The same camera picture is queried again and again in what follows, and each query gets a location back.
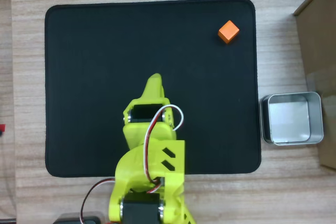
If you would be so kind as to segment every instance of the wire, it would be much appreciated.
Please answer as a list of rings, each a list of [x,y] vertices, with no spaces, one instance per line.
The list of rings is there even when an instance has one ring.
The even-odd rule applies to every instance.
[[[80,220],[80,223],[81,224],[85,224],[84,223],[84,218],[83,218],[83,209],[84,209],[84,204],[85,204],[85,201],[86,199],[88,198],[89,194],[91,193],[91,191],[93,189],[95,189],[97,186],[100,186],[102,184],[105,184],[105,183],[114,183],[115,182],[115,178],[106,178],[106,179],[103,179],[97,183],[95,183],[91,189],[88,191],[88,193],[86,194],[84,200],[83,200],[83,203],[82,203],[82,207],[80,208],[80,213],[79,213],[79,220]]]
[[[182,110],[176,106],[176,105],[173,105],[173,104],[168,104],[168,105],[165,105],[165,106],[162,106],[155,114],[155,116],[153,117],[152,121],[150,122],[149,126],[148,126],[148,129],[146,131],[146,134],[145,134],[145,139],[144,139],[144,143],[143,143],[143,167],[144,167],[144,172],[146,174],[146,177],[148,178],[148,180],[155,184],[155,186],[146,191],[147,194],[152,194],[154,192],[156,192],[158,189],[160,189],[160,187],[162,186],[161,182],[159,179],[155,179],[155,180],[152,180],[151,179],[151,176],[149,174],[149,171],[148,171],[148,146],[149,146],[149,137],[152,133],[152,130],[154,128],[154,126],[156,125],[156,122],[161,114],[161,112],[166,109],[166,108],[174,108],[174,109],[177,109],[178,112],[180,113],[181,115],[181,120],[179,122],[179,124],[173,129],[173,131],[176,131],[178,128],[181,127],[183,121],[184,121],[184,115],[183,115],[183,112]],[[83,209],[84,209],[84,204],[89,196],[89,194],[92,192],[93,189],[95,189],[96,187],[102,185],[102,184],[105,184],[105,183],[114,183],[115,182],[115,178],[106,178],[106,179],[103,179],[97,183],[95,183],[91,188],[90,190],[88,191],[88,193],[86,194],[84,200],[83,200],[83,203],[82,203],[82,206],[80,208],[80,213],[79,213],[79,220],[80,220],[80,223],[81,224],[85,224],[84,223],[84,218],[83,218]]]
[[[181,120],[179,122],[179,124],[173,129],[173,131],[176,131],[178,128],[181,127],[183,121],[184,121],[184,115],[183,115],[183,112],[182,110],[176,106],[176,105],[173,105],[173,104],[168,104],[168,105],[165,105],[165,106],[162,106],[157,112],[156,114],[154,115],[152,121],[150,122],[149,126],[148,126],[148,129],[146,131],[146,134],[145,134],[145,139],[144,139],[144,142],[143,142],[143,170],[144,170],[144,173],[147,177],[147,179],[153,183],[153,184],[158,184],[159,183],[159,180],[158,179],[152,179],[150,174],[149,174],[149,171],[148,171],[148,147],[149,147],[149,137],[152,133],[152,130],[154,128],[154,126],[156,125],[157,123],[157,120],[161,114],[161,112],[166,109],[166,108],[174,108],[174,109],[177,109],[178,112],[180,113],[181,115]]]

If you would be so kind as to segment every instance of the mouse pad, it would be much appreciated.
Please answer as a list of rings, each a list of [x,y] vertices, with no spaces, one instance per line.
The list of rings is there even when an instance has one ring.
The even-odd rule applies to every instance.
[[[228,20],[240,32],[227,45],[217,33]],[[46,167],[54,176],[114,176],[128,151],[122,112],[154,73],[185,115],[177,139],[185,140],[186,174],[250,173],[260,164],[250,0],[53,6],[45,67]]]

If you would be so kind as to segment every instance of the wooden surface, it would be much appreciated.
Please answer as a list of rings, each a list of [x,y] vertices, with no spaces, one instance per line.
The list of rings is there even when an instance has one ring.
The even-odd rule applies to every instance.
[[[56,178],[45,168],[47,9],[56,4],[142,1],[162,0],[12,0],[18,223],[46,224],[62,214],[77,214],[85,193],[100,179]],[[259,97],[306,90],[291,15],[303,0],[252,2]],[[260,168],[252,174],[186,177],[186,202],[197,223],[336,222],[336,177],[320,169],[315,146],[279,148],[262,141],[262,156]],[[104,185],[94,191],[86,211],[107,216],[111,190],[111,185]]]
[[[0,219],[14,218],[15,157],[11,0],[0,0]]]

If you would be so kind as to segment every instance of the metal tin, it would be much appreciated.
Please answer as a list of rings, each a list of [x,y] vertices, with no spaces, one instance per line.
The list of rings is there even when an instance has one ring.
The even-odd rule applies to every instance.
[[[323,139],[321,98],[316,92],[272,94],[260,101],[261,135],[269,144],[316,144]]]

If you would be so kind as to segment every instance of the yellow robotic arm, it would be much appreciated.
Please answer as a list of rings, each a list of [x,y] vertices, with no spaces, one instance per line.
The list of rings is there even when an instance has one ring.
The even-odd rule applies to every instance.
[[[143,143],[158,108],[170,104],[164,97],[161,76],[147,81],[140,98],[125,109],[123,132],[130,150],[118,162],[115,186],[110,199],[109,219],[123,224],[194,224],[184,203],[184,140],[176,140],[171,108],[166,108],[153,128],[148,148],[148,169],[162,186],[154,184],[143,169]]]

